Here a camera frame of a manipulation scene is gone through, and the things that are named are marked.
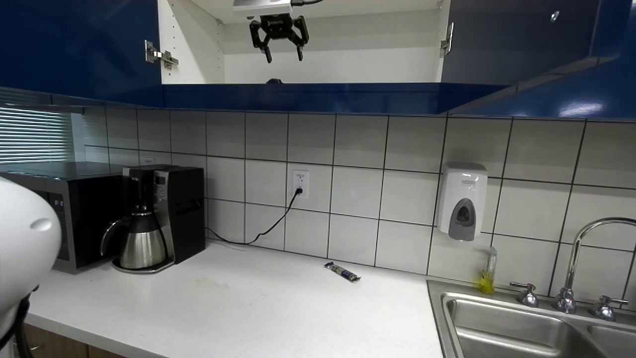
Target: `soap dispenser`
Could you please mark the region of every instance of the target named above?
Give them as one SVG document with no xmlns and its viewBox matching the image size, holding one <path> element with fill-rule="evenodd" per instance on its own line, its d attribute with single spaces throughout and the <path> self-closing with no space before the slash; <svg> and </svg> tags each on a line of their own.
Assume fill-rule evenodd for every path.
<svg viewBox="0 0 636 358">
<path fill-rule="evenodd" d="M 481 232 L 486 171 L 481 165 L 449 165 L 441 179 L 437 228 L 457 240 L 475 240 Z"/>
</svg>

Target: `stainless steel sink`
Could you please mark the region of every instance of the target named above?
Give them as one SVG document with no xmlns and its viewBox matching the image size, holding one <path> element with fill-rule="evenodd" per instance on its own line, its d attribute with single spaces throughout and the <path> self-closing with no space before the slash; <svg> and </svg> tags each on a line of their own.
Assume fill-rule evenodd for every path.
<svg viewBox="0 0 636 358">
<path fill-rule="evenodd" d="M 548 304 L 522 306 L 510 294 L 429 282 L 447 358 L 634 358 L 636 328 L 590 314 L 562 314 Z"/>
</svg>

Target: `power outlet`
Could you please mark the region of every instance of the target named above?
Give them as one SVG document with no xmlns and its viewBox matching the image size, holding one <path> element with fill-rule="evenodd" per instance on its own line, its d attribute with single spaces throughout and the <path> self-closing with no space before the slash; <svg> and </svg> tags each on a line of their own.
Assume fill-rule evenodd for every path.
<svg viewBox="0 0 636 358">
<path fill-rule="evenodd" d="M 302 189 L 302 195 L 298 195 L 300 199 L 310 199 L 310 171 L 294 171 L 292 173 L 292 193 L 296 189 Z"/>
</svg>

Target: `coffee maker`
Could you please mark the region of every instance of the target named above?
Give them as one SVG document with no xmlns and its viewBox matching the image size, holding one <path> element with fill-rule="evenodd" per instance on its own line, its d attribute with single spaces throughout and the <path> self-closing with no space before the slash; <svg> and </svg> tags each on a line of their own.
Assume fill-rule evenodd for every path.
<svg viewBox="0 0 636 358">
<path fill-rule="evenodd" d="M 119 236 L 113 264 L 125 272 L 159 272 L 204 248 L 202 169 L 151 165 L 123 167 L 129 214 L 103 234 L 103 248 L 113 226 L 127 226 Z"/>
</svg>

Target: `tiled backsplash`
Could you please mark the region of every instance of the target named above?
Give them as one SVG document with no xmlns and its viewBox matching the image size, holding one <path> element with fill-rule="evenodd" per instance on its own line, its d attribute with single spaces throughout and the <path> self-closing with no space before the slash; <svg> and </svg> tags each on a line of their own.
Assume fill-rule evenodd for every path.
<svg viewBox="0 0 636 358">
<path fill-rule="evenodd" d="M 73 123 L 79 159 L 204 167 L 208 226 L 232 240 L 268 228 L 294 193 L 290 175 L 308 171 L 310 197 L 260 246 L 417 274 L 469 282 L 494 244 L 498 284 L 554 294 L 582 224 L 636 216 L 636 123 L 131 109 Z M 453 161 L 490 175 L 475 242 L 433 228 L 439 173 Z M 586 236 L 578 298 L 636 302 L 634 246 L 632 226 Z"/>
</svg>

